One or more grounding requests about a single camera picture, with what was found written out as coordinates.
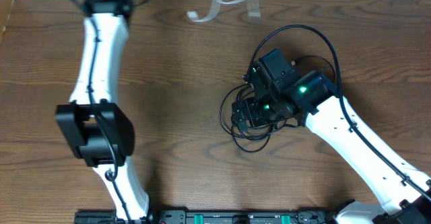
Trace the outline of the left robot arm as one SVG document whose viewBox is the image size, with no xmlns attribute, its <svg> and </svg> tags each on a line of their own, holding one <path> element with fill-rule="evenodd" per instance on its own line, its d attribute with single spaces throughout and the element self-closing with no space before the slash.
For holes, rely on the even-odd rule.
<svg viewBox="0 0 431 224">
<path fill-rule="evenodd" d="M 134 0 L 70 0 L 84 14 L 79 75 L 56 122 L 73 155 L 104 182 L 115 205 L 110 215 L 82 214 L 85 223 L 157 223 L 132 160 L 135 131 L 119 107 L 119 69 Z"/>
</svg>

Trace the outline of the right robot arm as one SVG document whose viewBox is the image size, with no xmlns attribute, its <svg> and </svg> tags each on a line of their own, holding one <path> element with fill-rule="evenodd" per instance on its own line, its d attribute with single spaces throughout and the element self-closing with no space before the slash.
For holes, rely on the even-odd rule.
<svg viewBox="0 0 431 224">
<path fill-rule="evenodd" d="M 251 63 L 244 80 L 254 96 L 232 104 L 240 133 L 295 118 L 325 140 L 359 174 L 378 204 L 351 201 L 328 223 L 429 223 L 430 177 L 392 150 L 318 71 L 305 76 L 274 49 Z"/>
</svg>

